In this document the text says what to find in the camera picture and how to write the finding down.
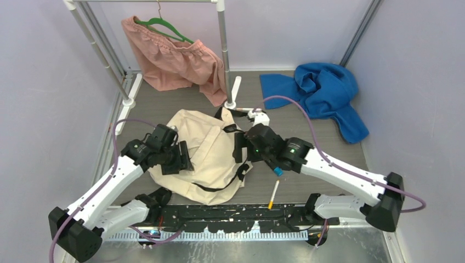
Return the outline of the cream canvas backpack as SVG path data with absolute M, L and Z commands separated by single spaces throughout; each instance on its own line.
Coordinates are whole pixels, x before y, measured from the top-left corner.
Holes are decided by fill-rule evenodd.
M 218 205 L 233 198 L 252 169 L 247 150 L 234 157 L 235 135 L 240 132 L 233 112 L 221 107 L 215 116 L 199 111 L 179 110 L 168 122 L 188 148 L 192 171 L 163 175 L 161 167 L 148 170 L 158 185 L 204 205 Z

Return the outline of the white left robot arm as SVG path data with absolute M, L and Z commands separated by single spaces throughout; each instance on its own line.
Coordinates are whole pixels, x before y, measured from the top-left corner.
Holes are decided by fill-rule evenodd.
M 107 209 L 149 168 L 158 166 L 162 175 L 192 170 L 187 144 L 178 138 L 175 126 L 156 125 L 142 140 L 134 139 L 116 153 L 110 170 L 77 201 L 66 209 L 55 207 L 48 215 L 52 236 L 49 261 L 54 262 L 59 246 L 78 262 L 86 262 L 115 233 L 142 222 L 146 226 L 157 224 L 172 196 L 163 187 L 139 194 L 112 212 Z

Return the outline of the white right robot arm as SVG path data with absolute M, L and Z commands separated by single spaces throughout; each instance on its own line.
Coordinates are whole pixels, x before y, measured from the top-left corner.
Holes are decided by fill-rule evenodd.
M 253 123 L 248 131 L 237 136 L 237 146 L 247 147 L 252 162 L 265 162 L 277 176 L 293 171 L 350 193 L 348 196 L 312 193 L 304 211 L 308 223 L 318 225 L 326 219 L 343 217 L 365 220 L 385 232 L 396 231 L 405 200 L 401 175 L 365 171 L 319 152 L 316 146 L 300 138 L 283 139 L 269 127 L 270 119 L 263 111 L 240 108 L 239 116 L 246 116 Z

